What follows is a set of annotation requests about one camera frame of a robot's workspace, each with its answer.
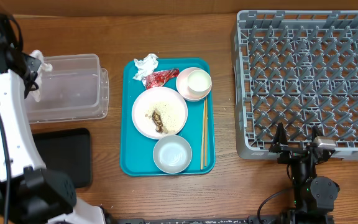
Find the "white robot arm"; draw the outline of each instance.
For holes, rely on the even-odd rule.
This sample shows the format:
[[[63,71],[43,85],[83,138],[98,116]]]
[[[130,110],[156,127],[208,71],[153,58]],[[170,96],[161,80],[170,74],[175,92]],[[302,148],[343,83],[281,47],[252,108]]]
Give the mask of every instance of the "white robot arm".
[[[112,223],[103,208],[76,197],[67,175],[46,169],[24,106],[37,77],[32,71],[40,62],[21,52],[21,35],[17,43],[9,20],[0,15],[0,214],[4,222]]]

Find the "wooden chopstick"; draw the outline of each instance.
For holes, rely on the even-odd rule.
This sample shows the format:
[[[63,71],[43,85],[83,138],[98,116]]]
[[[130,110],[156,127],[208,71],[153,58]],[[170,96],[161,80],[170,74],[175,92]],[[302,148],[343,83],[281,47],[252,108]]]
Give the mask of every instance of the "wooden chopstick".
[[[203,110],[203,135],[201,137],[201,170],[204,168],[204,132],[205,132],[205,107],[206,103],[204,101],[204,110]]]
[[[205,98],[205,109],[204,109],[205,117],[204,117],[204,124],[205,124],[205,135],[204,135],[204,166],[207,166],[208,163],[208,99]]]

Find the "pink bowl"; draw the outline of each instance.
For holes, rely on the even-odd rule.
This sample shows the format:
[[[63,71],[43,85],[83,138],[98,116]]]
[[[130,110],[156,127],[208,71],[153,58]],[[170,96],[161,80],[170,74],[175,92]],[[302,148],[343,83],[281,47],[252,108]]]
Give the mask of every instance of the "pink bowl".
[[[190,102],[196,102],[199,100],[202,100],[204,97],[208,95],[208,93],[212,89],[212,85],[208,88],[208,91],[203,96],[196,96],[192,93],[190,93],[188,85],[187,85],[187,77],[189,74],[195,70],[202,70],[200,68],[186,68],[183,71],[181,71],[177,77],[177,90],[179,94],[181,94],[184,99]]]

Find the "teal tray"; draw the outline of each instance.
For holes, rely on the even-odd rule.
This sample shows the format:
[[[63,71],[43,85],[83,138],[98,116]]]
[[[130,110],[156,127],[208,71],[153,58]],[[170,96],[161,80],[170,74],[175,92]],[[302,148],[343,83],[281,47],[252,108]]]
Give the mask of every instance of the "teal tray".
[[[180,71],[198,67],[209,73],[208,64],[200,58],[173,58],[159,59],[155,71],[178,68]],[[153,161],[153,149],[157,140],[149,139],[136,130],[132,122],[132,105],[136,98],[145,91],[142,82],[132,79],[137,73],[133,61],[129,62],[124,69],[124,81],[122,91],[122,118],[121,118],[121,153],[120,165],[122,171],[131,176],[172,175],[158,169]],[[168,81],[165,87],[176,88],[176,78]],[[203,102],[186,101],[188,107],[187,122],[178,133],[185,138],[193,150],[193,158],[190,165],[181,173],[183,174],[206,174],[215,166],[215,134],[214,117],[212,107],[212,91],[208,97],[208,165],[201,170],[201,136],[203,132]]]

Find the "red wrapper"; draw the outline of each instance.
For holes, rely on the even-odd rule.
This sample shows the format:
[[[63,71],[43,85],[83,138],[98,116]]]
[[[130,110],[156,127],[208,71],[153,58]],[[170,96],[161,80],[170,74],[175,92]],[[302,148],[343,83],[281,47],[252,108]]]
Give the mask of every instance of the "red wrapper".
[[[149,88],[164,86],[171,78],[175,78],[178,75],[179,69],[177,68],[153,72],[144,77],[142,83],[146,87],[146,90],[148,90]]]

